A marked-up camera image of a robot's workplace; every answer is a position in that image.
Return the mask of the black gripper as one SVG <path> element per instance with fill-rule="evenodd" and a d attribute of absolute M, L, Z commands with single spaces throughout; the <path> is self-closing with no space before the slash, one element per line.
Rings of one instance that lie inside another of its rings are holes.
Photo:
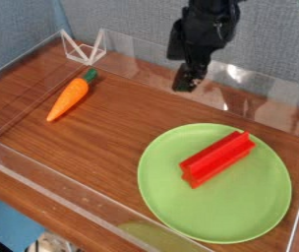
<path fill-rule="evenodd" d="M 191 93 L 204 79 L 211 54 L 233 40 L 241 20 L 238 4 L 188 4 L 175 21 L 167 58 L 184 60 L 172 84 L 175 92 Z"/>

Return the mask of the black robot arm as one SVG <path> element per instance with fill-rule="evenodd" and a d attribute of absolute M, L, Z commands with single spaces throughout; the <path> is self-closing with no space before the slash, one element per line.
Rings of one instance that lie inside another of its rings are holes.
<path fill-rule="evenodd" d="M 192 92 L 203 81 L 211 54 L 235 36 L 243 0 L 188 0 L 182 17 L 175 21 L 167 49 L 170 60 L 184 60 L 172 90 Z"/>

